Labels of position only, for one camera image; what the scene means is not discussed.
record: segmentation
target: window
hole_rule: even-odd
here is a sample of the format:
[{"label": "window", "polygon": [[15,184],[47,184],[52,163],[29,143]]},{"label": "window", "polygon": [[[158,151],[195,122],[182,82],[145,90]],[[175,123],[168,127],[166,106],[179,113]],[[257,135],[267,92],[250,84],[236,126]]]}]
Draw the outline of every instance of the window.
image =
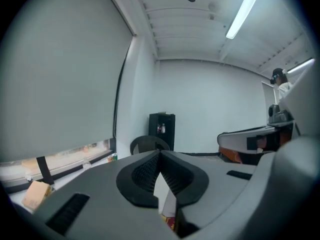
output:
[{"label": "window", "polygon": [[[45,156],[45,160],[52,176],[78,167],[81,169],[84,159],[94,162],[112,154],[110,140],[103,140],[86,146],[66,150],[63,152]],[[25,159],[12,162],[0,163],[0,180],[5,188],[14,187],[17,192],[28,188],[30,180],[41,180],[43,178],[37,159]]]}]

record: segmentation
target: gray plastic surface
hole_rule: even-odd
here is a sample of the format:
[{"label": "gray plastic surface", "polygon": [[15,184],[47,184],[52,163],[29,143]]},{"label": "gray plastic surface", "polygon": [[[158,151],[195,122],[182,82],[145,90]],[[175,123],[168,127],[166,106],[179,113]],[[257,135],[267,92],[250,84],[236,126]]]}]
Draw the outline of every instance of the gray plastic surface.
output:
[{"label": "gray plastic surface", "polygon": [[74,193],[90,199],[66,233],[77,240],[178,239],[163,222],[157,208],[141,208],[128,202],[116,186],[119,171],[149,154],[149,151],[90,168],[50,195],[34,216],[46,223]]},{"label": "gray plastic surface", "polygon": [[[116,176],[123,167],[153,152],[158,151],[85,171],[49,196],[34,218],[46,223],[74,193],[83,193],[90,199],[67,231],[67,238],[178,239],[158,209],[132,205],[116,186]],[[209,177],[208,189],[201,199],[181,209],[185,220],[200,228],[187,240],[247,240],[260,239],[257,236],[268,232],[275,234],[308,196],[320,172],[320,140],[309,137],[290,141],[276,155],[265,154],[257,166],[163,152],[201,168]],[[239,179],[226,175],[229,170],[253,175],[250,180]]]},{"label": "gray plastic surface", "polygon": [[263,128],[254,130],[243,130],[238,132],[223,133],[217,137],[220,147],[238,151],[246,154],[257,154],[257,150],[247,149],[247,138],[256,137],[258,135],[268,135],[278,132],[279,129],[273,126],[265,125]]},{"label": "gray plastic surface", "polygon": [[274,123],[268,123],[269,126],[273,126],[273,127],[286,127],[289,125],[292,125],[295,121],[291,120],[291,121],[286,121],[286,122],[274,122]]},{"label": "gray plastic surface", "polygon": [[186,240],[233,240],[244,230],[247,222],[258,207],[264,194],[275,153],[269,153],[260,159],[251,179],[238,194],[234,202],[205,228],[186,237]]},{"label": "gray plastic surface", "polygon": [[[217,162],[173,151],[163,152],[198,166],[209,177],[209,186],[202,198],[196,204],[186,206],[182,210],[186,220],[199,228],[205,229],[207,225],[210,227],[210,223],[214,220],[223,218],[225,211],[234,206],[239,195],[243,195],[251,182],[256,182],[259,186],[254,185],[253,188],[259,189],[263,188],[263,182],[266,182],[268,178],[259,176],[259,172],[258,176],[253,174],[250,181],[226,175],[230,170],[252,174],[257,171],[255,170],[256,166],[253,165]],[[152,236],[152,239],[177,239],[178,237],[162,221],[158,209],[132,205],[120,194],[116,186],[116,176],[123,167],[152,153],[153,151],[133,155],[85,171],[49,196],[35,211],[34,216],[45,223],[74,193],[82,193],[89,195],[90,199],[67,231],[65,236],[68,238],[79,240],[150,239]],[[268,167],[264,157],[266,156],[262,157],[257,168]],[[246,197],[245,201],[253,211],[255,203],[259,202],[262,194],[249,194],[249,198]],[[236,220],[236,222],[242,225],[243,219]]]},{"label": "gray plastic surface", "polygon": [[270,124],[285,123],[285,122],[289,122],[289,121],[292,121],[292,119],[286,110],[280,111],[278,113],[273,114],[272,116],[269,116],[269,125]]},{"label": "gray plastic surface", "polygon": [[186,221],[199,228],[204,228],[220,216],[236,200],[249,182],[245,179],[227,175],[227,172],[235,170],[253,174],[256,169],[254,165],[218,162],[173,151],[166,151],[165,153],[170,153],[201,168],[209,177],[209,186],[201,199],[195,204],[182,208]]},{"label": "gray plastic surface", "polygon": [[29,227],[32,227],[41,238],[46,240],[66,240],[63,235],[60,235],[59,233],[46,226],[46,224],[44,224],[37,217],[33,216],[25,208],[15,203],[13,203],[13,206],[17,214],[25,221],[25,223]]}]

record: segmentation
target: black chair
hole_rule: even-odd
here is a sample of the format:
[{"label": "black chair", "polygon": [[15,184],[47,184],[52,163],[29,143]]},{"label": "black chair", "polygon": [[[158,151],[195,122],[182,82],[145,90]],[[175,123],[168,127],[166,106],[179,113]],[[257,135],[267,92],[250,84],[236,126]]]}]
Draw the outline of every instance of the black chair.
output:
[{"label": "black chair", "polygon": [[134,154],[135,147],[138,146],[138,153],[152,150],[170,150],[169,145],[162,139],[155,136],[140,136],[130,144],[130,153]]}]

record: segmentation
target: person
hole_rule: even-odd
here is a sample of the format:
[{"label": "person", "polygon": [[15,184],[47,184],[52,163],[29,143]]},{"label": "person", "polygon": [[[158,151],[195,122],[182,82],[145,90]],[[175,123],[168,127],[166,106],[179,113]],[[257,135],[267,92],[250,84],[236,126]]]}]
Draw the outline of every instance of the person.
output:
[{"label": "person", "polygon": [[272,85],[277,84],[279,86],[278,93],[279,93],[279,101],[286,96],[286,93],[292,88],[292,83],[290,83],[287,79],[284,70],[281,68],[276,68],[272,72],[272,77],[270,80]]}]

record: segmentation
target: black mesh grille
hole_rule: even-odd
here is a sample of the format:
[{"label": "black mesh grille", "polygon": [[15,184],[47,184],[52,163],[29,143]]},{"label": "black mesh grille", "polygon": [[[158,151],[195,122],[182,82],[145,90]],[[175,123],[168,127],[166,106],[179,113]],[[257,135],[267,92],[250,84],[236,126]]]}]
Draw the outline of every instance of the black mesh grille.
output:
[{"label": "black mesh grille", "polygon": [[190,170],[164,155],[161,156],[161,173],[174,195],[184,190],[194,179]]},{"label": "black mesh grille", "polygon": [[132,173],[133,182],[145,191],[153,193],[155,190],[156,180],[160,172],[158,162],[159,155],[156,155],[134,169]]},{"label": "black mesh grille", "polygon": [[74,194],[46,225],[57,233],[64,235],[89,198],[90,197],[85,194]]}]

